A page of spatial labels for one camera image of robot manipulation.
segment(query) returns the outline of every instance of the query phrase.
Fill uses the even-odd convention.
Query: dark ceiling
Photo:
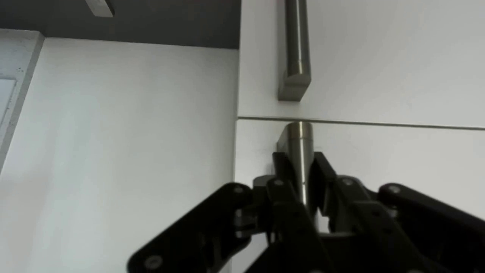
[[[0,28],[66,37],[239,48],[241,0],[110,0],[113,18],[85,0],[0,0]]]

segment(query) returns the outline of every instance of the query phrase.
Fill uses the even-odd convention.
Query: white surface
[[[235,181],[272,174],[272,152],[286,122],[239,120]],[[338,174],[377,191],[396,182],[485,219],[485,131],[314,123],[315,151]],[[259,236],[232,260],[243,272],[266,247]]]
[[[284,1],[242,1],[239,117],[485,127],[485,1],[307,9],[312,83],[300,103],[278,102]]]
[[[14,135],[20,111],[44,37],[38,31],[0,29],[0,79],[16,80],[15,88],[7,99],[7,106],[1,108],[0,123],[0,170],[7,156]]]
[[[232,180],[237,65],[234,50],[46,39],[0,176],[1,271],[125,272]]]
[[[0,122],[3,122],[8,102],[14,91],[15,82],[12,79],[0,79]]]

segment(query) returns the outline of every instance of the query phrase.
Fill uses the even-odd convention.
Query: screw
[[[393,193],[399,193],[401,189],[398,186],[389,186],[389,190],[392,191]]]
[[[350,185],[352,185],[354,182],[353,182],[352,180],[350,180],[350,179],[344,179],[344,180],[343,180],[343,183],[344,183],[345,185],[347,185],[347,186],[350,186]]]
[[[240,187],[240,186],[237,186],[237,187],[234,188],[235,193],[242,193],[243,191],[244,191],[243,188]]]
[[[159,268],[163,263],[162,256],[160,255],[152,255],[145,260],[145,268],[148,270],[154,270]]]

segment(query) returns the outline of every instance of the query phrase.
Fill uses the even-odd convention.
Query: stainless steel handle
[[[311,197],[309,185],[310,168],[314,158],[311,123],[299,121],[286,125],[276,146],[278,152],[284,152],[290,160],[295,171],[296,194],[315,222],[317,206]]]
[[[280,84],[280,101],[301,101],[311,82],[307,0],[285,0],[287,65]]]

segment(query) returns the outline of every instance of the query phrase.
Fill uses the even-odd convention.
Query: cabinet door
[[[277,101],[284,1],[242,1],[240,117],[485,127],[485,1],[307,1],[312,82]]]
[[[272,152],[287,122],[239,120],[235,181],[252,185],[272,174]],[[314,150],[338,174],[359,178],[371,190],[396,182],[485,219],[485,132],[349,124],[313,124]],[[320,230],[327,231],[319,218]],[[266,248],[258,235],[232,260],[243,272]]]

